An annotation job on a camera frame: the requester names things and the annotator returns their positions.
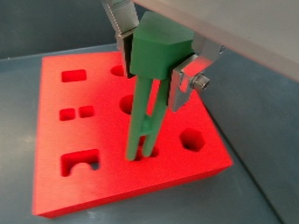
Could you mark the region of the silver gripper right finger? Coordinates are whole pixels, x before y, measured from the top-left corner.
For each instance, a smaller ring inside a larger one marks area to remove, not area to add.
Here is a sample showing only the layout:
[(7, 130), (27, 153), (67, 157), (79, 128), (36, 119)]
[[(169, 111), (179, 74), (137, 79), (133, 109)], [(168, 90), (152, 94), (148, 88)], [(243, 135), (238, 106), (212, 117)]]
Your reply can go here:
[(168, 96), (171, 111), (177, 111), (187, 103), (192, 91), (200, 94), (207, 89), (211, 80), (204, 76), (204, 72), (226, 49), (223, 45), (204, 38), (199, 33), (193, 34), (191, 48), (193, 54), (172, 70)]

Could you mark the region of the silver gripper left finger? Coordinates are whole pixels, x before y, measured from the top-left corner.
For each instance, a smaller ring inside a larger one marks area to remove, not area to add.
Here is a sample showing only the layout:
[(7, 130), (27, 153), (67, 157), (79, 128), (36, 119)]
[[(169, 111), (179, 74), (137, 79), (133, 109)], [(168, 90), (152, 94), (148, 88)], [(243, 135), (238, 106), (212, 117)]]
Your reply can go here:
[(132, 40), (139, 25), (136, 7), (131, 0), (100, 0), (100, 2), (116, 32), (116, 46), (121, 52), (124, 75), (132, 78), (133, 75), (129, 73)]

